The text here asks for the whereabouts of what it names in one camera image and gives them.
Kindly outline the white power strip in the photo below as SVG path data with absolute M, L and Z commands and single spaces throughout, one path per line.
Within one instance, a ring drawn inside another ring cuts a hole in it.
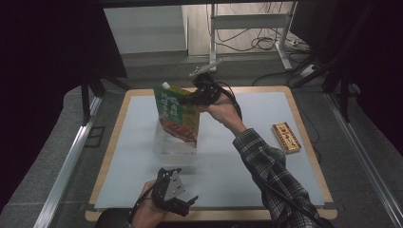
M 307 77 L 308 75 L 310 75 L 311 73 L 313 73 L 316 70 L 317 70 L 316 65 L 308 65 L 305 69 L 302 70 L 302 72 L 300 73 L 300 76 L 302 78 Z

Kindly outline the aluminium floor rail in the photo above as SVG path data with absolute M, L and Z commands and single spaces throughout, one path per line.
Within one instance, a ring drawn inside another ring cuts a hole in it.
M 75 139 L 67 153 L 65 161 L 61 167 L 61 170 L 48 194 L 48 198 L 44 203 L 44 206 L 33 225 L 33 228 L 49 228 L 54 215 L 57 211 L 59 203 L 64 195 L 67 185 L 69 183 L 70 177 L 75 169 L 75 165 L 79 160 L 82 150 L 85 146 L 87 136 L 89 135 L 90 129 L 96 119 L 96 115 L 100 104 L 102 103 L 102 98 L 95 97 L 89 107 L 89 119 L 85 125 L 82 125 Z
M 374 163 L 370 159 L 367 150 L 364 148 L 361 140 L 356 135 L 353 126 L 348 123 L 340 114 L 340 104 L 337 102 L 336 98 L 332 94 L 325 93 L 324 97 L 328 101 L 338 124 L 340 125 L 350 146 L 354 150 L 359 163 L 361 164 L 364 172 L 366 173 L 366 176 L 368 177 L 371 185 L 377 193 L 381 204 L 383 205 L 386 213 L 393 223 L 394 228 L 403 228 L 403 210 L 401 209 L 399 203 L 393 195 L 393 192 L 386 184 L 386 182 L 382 179 L 376 167 L 374 166 Z

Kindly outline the person's left hand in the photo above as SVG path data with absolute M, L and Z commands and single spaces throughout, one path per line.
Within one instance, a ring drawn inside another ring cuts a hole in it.
M 144 198 L 131 220 L 133 228 L 156 228 L 165 218 L 167 212 L 158 208 L 151 198 L 151 187 L 155 184 L 155 180 L 150 180 L 144 184 L 139 198 Z

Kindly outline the green and red sauce pouch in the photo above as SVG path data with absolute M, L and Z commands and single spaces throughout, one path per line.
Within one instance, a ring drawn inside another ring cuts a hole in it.
M 164 82 L 153 87 L 159 122 L 163 131 L 196 146 L 200 125 L 200 112 L 188 99 L 191 92 Z

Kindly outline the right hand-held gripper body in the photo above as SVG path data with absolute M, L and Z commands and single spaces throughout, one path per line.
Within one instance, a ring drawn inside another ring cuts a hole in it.
M 209 70 L 219 65 L 221 61 L 206 65 L 197 66 L 196 69 L 189 74 L 192 84 L 197 88 L 192 93 L 198 94 L 198 101 L 195 105 L 211 105 L 221 95 L 220 87 L 214 82 Z

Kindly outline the small black floor frame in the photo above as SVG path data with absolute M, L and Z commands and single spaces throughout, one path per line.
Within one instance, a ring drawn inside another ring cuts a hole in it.
M 97 148 L 101 145 L 103 136 L 105 133 L 104 126 L 95 126 L 90 129 L 90 132 L 86 138 L 85 147 L 86 148 Z

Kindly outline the yellow and red flat box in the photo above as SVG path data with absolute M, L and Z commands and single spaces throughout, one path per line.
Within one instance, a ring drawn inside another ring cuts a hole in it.
M 273 124 L 272 131 L 284 153 L 291 154 L 301 149 L 301 145 L 288 123 Z

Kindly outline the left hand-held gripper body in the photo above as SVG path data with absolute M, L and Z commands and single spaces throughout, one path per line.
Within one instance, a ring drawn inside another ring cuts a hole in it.
M 158 208 L 168 212 L 171 212 L 174 207 L 190 208 L 191 205 L 187 204 L 187 201 L 178 199 L 178 196 L 184 192 L 179 177 L 181 171 L 181 168 L 165 170 L 163 167 L 159 170 L 155 187 L 152 190 L 152 200 Z

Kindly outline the clear plastic container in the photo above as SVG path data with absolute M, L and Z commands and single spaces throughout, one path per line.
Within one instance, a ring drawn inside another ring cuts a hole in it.
M 198 158 L 193 142 L 171 136 L 159 122 L 156 122 L 153 152 L 163 166 L 195 166 Z

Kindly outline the white wall panel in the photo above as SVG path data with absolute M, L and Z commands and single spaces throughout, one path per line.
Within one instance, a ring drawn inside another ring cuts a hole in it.
M 105 9 L 121 54 L 187 50 L 187 17 L 182 6 Z

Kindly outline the white metal desk frame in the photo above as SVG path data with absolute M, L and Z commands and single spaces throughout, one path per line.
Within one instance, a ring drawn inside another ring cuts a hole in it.
M 289 32 L 297 2 L 293 1 L 286 13 L 265 13 L 265 14 L 241 14 L 225 15 L 216 14 L 217 4 L 211 5 L 210 11 L 210 52 L 209 63 L 213 64 L 213 72 L 217 70 L 216 62 L 216 30 L 217 29 L 282 29 L 282 34 L 275 47 L 278 56 L 286 71 L 292 69 L 291 63 L 285 53 L 285 40 Z

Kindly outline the person's right hand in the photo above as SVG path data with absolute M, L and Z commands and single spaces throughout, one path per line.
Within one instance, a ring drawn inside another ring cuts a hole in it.
M 200 112 L 209 113 L 216 121 L 229 129 L 235 137 L 247 129 L 238 115 L 236 108 L 224 94 L 221 94 L 213 104 L 198 105 L 197 109 Z

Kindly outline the white table mat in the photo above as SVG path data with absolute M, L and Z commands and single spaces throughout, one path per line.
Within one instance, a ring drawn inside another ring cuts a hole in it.
M 241 93 L 236 96 L 243 122 L 254 128 L 271 146 L 279 143 L 272 125 L 297 124 L 283 92 Z M 96 200 L 97 209 L 130 208 L 146 181 L 162 167 L 153 153 L 157 107 L 152 96 L 131 96 L 106 179 Z M 259 188 L 253 183 L 237 149 L 233 134 L 209 114 L 201 114 L 197 163 L 184 168 L 180 178 L 183 200 L 197 197 L 199 208 L 260 207 Z

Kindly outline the black metal stand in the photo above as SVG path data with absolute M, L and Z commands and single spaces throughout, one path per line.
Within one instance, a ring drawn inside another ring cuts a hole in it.
M 97 98 L 102 98 L 105 93 L 106 89 L 101 81 L 101 79 L 106 79 L 107 81 L 111 82 L 112 84 L 122 88 L 125 91 L 131 89 L 131 87 L 119 79 L 113 78 L 104 74 L 103 76 L 95 76 L 85 74 L 81 80 L 81 90 L 82 90 L 82 107 L 83 107 L 83 123 L 82 126 L 85 126 L 89 123 L 90 120 L 90 104 L 89 104 L 89 91 L 91 90 L 92 93 Z
M 292 83 L 291 88 L 301 87 L 308 82 L 314 80 L 318 76 L 328 73 L 322 83 L 322 90 L 325 93 L 333 92 L 337 85 L 340 85 L 339 90 L 339 112 L 342 118 L 348 123 L 350 121 L 348 115 L 348 99 L 349 99 L 349 80 L 348 80 L 348 68 L 344 65 L 343 60 L 336 57 L 334 60 L 315 70 L 305 78 Z

